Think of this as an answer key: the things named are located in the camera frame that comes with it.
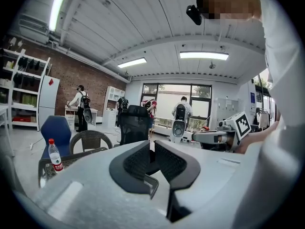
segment brick wall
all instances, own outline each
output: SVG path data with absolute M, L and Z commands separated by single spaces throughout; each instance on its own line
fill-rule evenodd
M 22 40 L 22 42 L 23 45 L 20 48 L 15 45 L 11 50 L 20 52 L 25 49 L 26 55 L 42 60 L 51 58 L 52 69 L 49 76 L 60 79 L 55 105 L 56 115 L 65 114 L 64 106 L 67 101 L 71 101 L 75 97 L 76 88 L 80 84 L 85 87 L 85 91 L 91 99 L 91 107 L 99 111 L 98 116 L 102 116 L 108 86 L 113 86 L 123 91 L 126 89 L 126 83 L 85 63 L 26 40 Z M 107 106 L 114 108 L 115 102 L 109 101 Z

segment wicker chair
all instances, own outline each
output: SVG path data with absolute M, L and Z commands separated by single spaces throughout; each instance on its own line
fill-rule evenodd
M 76 134 L 70 141 L 70 153 L 73 154 L 74 146 L 81 139 L 82 149 L 97 149 L 101 147 L 101 140 L 105 141 L 108 148 L 113 148 L 110 139 L 103 133 L 98 131 L 83 131 Z

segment water bottle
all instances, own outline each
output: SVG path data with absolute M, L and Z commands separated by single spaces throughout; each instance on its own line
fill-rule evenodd
M 49 156 L 55 172 L 61 172 L 63 170 L 63 165 L 61 163 L 61 156 L 59 154 L 59 151 L 56 145 L 54 144 L 54 139 L 49 139 Z

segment fluorescent light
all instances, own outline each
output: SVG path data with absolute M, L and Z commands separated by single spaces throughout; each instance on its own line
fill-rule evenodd
M 222 52 L 180 52 L 181 59 L 220 59 L 227 60 L 229 55 Z
M 132 65 L 135 65 L 135 64 L 146 63 L 146 62 L 147 61 L 146 61 L 145 58 L 141 58 L 141 59 L 132 60 L 132 61 L 129 61 L 129 62 L 126 62 L 126 63 L 118 64 L 118 66 L 120 68 L 124 68 L 124 67 L 127 67 L 127 66 L 132 66 Z
M 55 29 L 56 29 L 57 18 L 59 15 L 59 11 L 61 9 L 62 2 L 63 2 L 63 0 L 54 0 L 53 1 L 53 6 L 52 6 L 51 16 L 50 16 L 50 23 L 49 23 L 50 31 L 55 31 Z

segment blue chair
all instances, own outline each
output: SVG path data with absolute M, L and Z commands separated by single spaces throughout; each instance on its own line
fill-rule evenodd
M 49 116 L 41 127 L 41 134 L 46 142 L 41 158 L 50 158 L 49 139 L 53 138 L 61 156 L 70 155 L 71 130 L 65 117 Z

